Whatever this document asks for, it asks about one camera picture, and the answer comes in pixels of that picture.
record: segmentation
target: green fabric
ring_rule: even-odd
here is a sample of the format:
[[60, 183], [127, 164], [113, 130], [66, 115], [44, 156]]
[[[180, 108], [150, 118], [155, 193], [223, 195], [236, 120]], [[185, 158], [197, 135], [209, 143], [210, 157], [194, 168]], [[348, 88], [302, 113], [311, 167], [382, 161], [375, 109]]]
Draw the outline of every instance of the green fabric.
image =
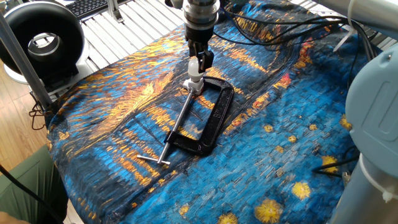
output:
[[[49, 203], [61, 218], [67, 214], [68, 197], [47, 146], [10, 171], [20, 183]], [[53, 223], [46, 209], [27, 193], [0, 176], [0, 211], [29, 223]]]

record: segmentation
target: wire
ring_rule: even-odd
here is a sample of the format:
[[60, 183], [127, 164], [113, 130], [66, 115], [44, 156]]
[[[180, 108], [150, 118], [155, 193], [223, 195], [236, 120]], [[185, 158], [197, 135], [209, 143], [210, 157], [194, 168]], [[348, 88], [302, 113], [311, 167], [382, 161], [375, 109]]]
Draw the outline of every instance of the wire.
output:
[[379, 31], [375, 31], [372, 36], [368, 37], [369, 40], [373, 40], [377, 35], [379, 34]]
[[[306, 40], [306, 41], [303, 41], [303, 42], [298, 42], [298, 43], [290, 44], [290, 45], [288, 45], [288, 46], [286, 46], [286, 47], [284, 47], [284, 48], [282, 48], [282, 49], [275, 49], [275, 50], [274, 50], [274, 49], [267, 49], [267, 50], [270, 51], [270, 52], [276, 52], [276, 51], [284, 50], [284, 49], [293, 47], [293, 46], [298, 45], [298, 44], [304, 44], [304, 43], [314, 42], [314, 41], [316, 41], [316, 40], [323, 39], [323, 38], [329, 36], [329, 35], [332, 34], [332, 33], [333, 33], [333, 32], [329, 32], [329, 33], [327, 33], [326, 35], [324, 35], [324, 36], [322, 36], [322, 37], [318, 37], [318, 38], [314, 38], [314, 39], [312, 39], [312, 40]], [[252, 43], [252, 42], [251, 42], [251, 43], [247, 43], [247, 42], [240, 42], [240, 41], [236, 41], [236, 40], [231, 40], [231, 39], [228, 39], [228, 38], [226, 38], [226, 37], [223, 37], [223, 36], [217, 34], [216, 32], [214, 32], [214, 35], [216, 35], [217, 37], [219, 37], [219, 38], [221, 38], [221, 39], [223, 39], [223, 40], [226, 40], [226, 41], [228, 41], [228, 42], [232, 42], [232, 43], [235, 43], [235, 44], [257, 45], [257, 44]]]
[[37, 130], [41, 130], [45, 127], [45, 124], [43, 124], [43, 126], [41, 128], [34, 128], [34, 123], [35, 123], [35, 118], [38, 116], [44, 116], [43, 115], [43, 107], [40, 104], [40, 102], [36, 99], [36, 97], [33, 95], [33, 92], [29, 92], [30, 95], [33, 97], [34, 101], [35, 101], [35, 105], [33, 106], [32, 110], [29, 111], [29, 116], [32, 118], [32, 129], [37, 131]]
[[322, 170], [323, 169], [327, 169], [327, 168], [331, 168], [331, 167], [342, 166], [342, 165], [345, 165], [345, 164], [347, 164], [349, 162], [357, 161], [358, 159], [359, 159], [359, 156], [354, 156], [351, 159], [345, 159], [345, 160], [340, 161], [340, 162], [334, 162], [334, 163], [331, 163], [331, 164], [327, 164], [327, 165], [323, 165], [323, 166], [320, 166], [320, 167], [316, 167], [316, 168], [312, 169], [312, 172], [316, 173], [316, 174], [326, 174], [326, 175], [330, 175], [330, 176], [333, 176], [333, 177], [341, 177], [341, 175], [334, 174], [332, 172], [322, 171]]
[[29, 190], [27, 187], [25, 187], [23, 184], [21, 184], [17, 179], [15, 179], [8, 171], [0, 165], [0, 172], [6, 176], [13, 184], [15, 184], [17, 187], [19, 187], [21, 190], [29, 194], [32, 198], [34, 198], [36, 201], [41, 203], [45, 209], [51, 214], [51, 216], [54, 217], [54, 219], [57, 221], [58, 224], [62, 224], [63, 220], [57, 215], [57, 213], [51, 208], [51, 206], [43, 201], [39, 196], [37, 196], [35, 193], [33, 193], [31, 190]]
[[[339, 23], [340, 24], [348, 24], [347, 18], [340, 17], [340, 16], [322, 16], [322, 17], [316, 17], [316, 18], [313, 18], [313, 19], [309, 19], [309, 20], [303, 21], [303, 22], [273, 22], [273, 21], [260, 21], [260, 20], [249, 18], [249, 17], [246, 17], [246, 16], [241, 16], [241, 15], [235, 14], [233, 12], [228, 12], [228, 11], [226, 11], [223, 8], [221, 8], [221, 10], [224, 11], [224, 13], [226, 14], [226, 17], [228, 17], [228, 19], [233, 22], [233, 25], [235, 26], [235, 28], [237, 28], [239, 33], [241, 33], [247, 40], [249, 40], [250, 42], [252, 42], [254, 44], [248, 44], [248, 43], [245, 43], [245, 42], [238, 42], [238, 41], [233, 41], [233, 40], [231, 40], [231, 41], [234, 42], [234, 43], [237, 43], [237, 44], [246, 44], [246, 45], [270, 46], [270, 45], [284, 44], [284, 43], [289, 42], [289, 41], [291, 41], [291, 40], [293, 40], [293, 39], [295, 39], [297, 37], [304, 36], [306, 34], [311, 33], [312, 31], [317, 30], [317, 29], [322, 28], [322, 27], [330, 26], [330, 25], [333, 25], [333, 24], [339, 24]], [[254, 21], [254, 22], [260, 22], [262, 24], [280, 24], [280, 25], [295, 24], [295, 25], [290, 27], [290, 28], [288, 28], [287, 30], [283, 31], [281, 34], [275, 36], [274, 38], [272, 38], [270, 40], [267, 40], [265, 42], [258, 42], [256, 40], [254, 40], [253, 38], [251, 38], [247, 33], [245, 33], [245, 31], [243, 31], [242, 28], [239, 26], [238, 22], [235, 21], [233, 18], [231, 18], [230, 15], [234, 16], [234, 17], [241, 17], [243, 19], [248, 19], [248, 20], [251, 20], [251, 21]], [[320, 19], [337, 19], [337, 21], [319, 21]], [[377, 53], [373, 49], [373, 47], [372, 47], [372, 45], [371, 45], [371, 43], [370, 43], [365, 31], [363, 31], [363, 28], [358, 23], [356, 23], [355, 21], [351, 21], [351, 23], [352, 23], [353, 27], [358, 31], [358, 34], [363, 39], [364, 48], [365, 48], [365, 52], [366, 52], [366, 56], [367, 56], [368, 60], [369, 61], [372, 60], [373, 58], [376, 57]], [[309, 30], [305, 30], [303, 32], [300, 32], [298, 34], [292, 34], [286, 39], [282, 39], [280, 41], [274, 42], [278, 38], [282, 37], [284, 34], [288, 33], [289, 31], [291, 31], [291, 30], [293, 30], [295, 28], [298, 28], [298, 27], [300, 27], [300, 26], [302, 26], [304, 24], [319, 24], [319, 25], [315, 26], [315, 27], [312, 27]], [[217, 36], [222, 38], [222, 39], [224, 39], [224, 40], [230, 41], [229, 39], [227, 39], [225, 37], [222, 37], [219, 34], [217, 34]]]
[[353, 70], [354, 70], [356, 59], [358, 58], [358, 55], [359, 55], [359, 48], [360, 48], [360, 44], [359, 44], [359, 37], [358, 37], [358, 46], [356, 48], [356, 54], [355, 54], [355, 57], [354, 57], [354, 60], [353, 60], [353, 64], [351, 65], [351, 69], [349, 70], [349, 74], [348, 74], [348, 81], [347, 81], [347, 88], [348, 89], [349, 89], [349, 87], [351, 86], [351, 84], [353, 82], [353, 78], [351, 78], [351, 77], [353, 75]]

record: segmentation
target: wooden floor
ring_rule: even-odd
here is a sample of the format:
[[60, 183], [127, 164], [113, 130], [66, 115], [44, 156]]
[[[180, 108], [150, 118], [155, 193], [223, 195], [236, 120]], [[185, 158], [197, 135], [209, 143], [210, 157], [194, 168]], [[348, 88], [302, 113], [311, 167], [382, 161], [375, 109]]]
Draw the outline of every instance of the wooden floor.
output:
[[[34, 106], [29, 87], [11, 80], [0, 61], [0, 164], [12, 169], [45, 144], [47, 130], [34, 131], [28, 112]], [[44, 124], [35, 118], [35, 127]]]

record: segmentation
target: white slatted surface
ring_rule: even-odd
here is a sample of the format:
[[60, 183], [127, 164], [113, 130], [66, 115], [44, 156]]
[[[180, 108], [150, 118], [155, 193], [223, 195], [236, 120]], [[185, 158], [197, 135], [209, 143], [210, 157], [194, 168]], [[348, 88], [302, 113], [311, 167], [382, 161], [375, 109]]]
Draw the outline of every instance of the white slatted surface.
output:
[[[315, 1], [290, 2], [320, 16], [340, 16]], [[90, 47], [86, 63], [93, 72], [133, 54], [183, 24], [183, 12], [167, 7], [164, 0], [133, 0], [121, 4], [119, 8], [123, 23], [117, 23], [107, 11], [83, 20], [81, 26]], [[397, 43], [381, 34], [373, 42], [382, 50]], [[87, 75], [89, 74], [79, 74], [79, 77], [84, 78]]]

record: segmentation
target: blue patterned cloth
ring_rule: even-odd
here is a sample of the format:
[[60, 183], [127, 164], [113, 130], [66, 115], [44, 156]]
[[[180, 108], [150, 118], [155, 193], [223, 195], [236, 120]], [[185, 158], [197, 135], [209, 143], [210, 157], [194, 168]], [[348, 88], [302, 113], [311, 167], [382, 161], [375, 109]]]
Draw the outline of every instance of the blue patterned cloth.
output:
[[[314, 17], [280, 0], [232, 10], [271, 21]], [[286, 29], [238, 22], [258, 40]], [[245, 41], [230, 22], [215, 31]], [[267, 48], [213, 37], [206, 75], [234, 86], [233, 104], [210, 156], [175, 149], [169, 166], [136, 156], [159, 157], [187, 97], [181, 27], [77, 83], [46, 118], [50, 154], [79, 215], [86, 223], [325, 223], [343, 183], [311, 169], [353, 145], [344, 113], [358, 39], [333, 52], [345, 34], [327, 27]], [[353, 73], [365, 63], [359, 51]], [[211, 90], [196, 97], [180, 133], [198, 138], [217, 97]]]

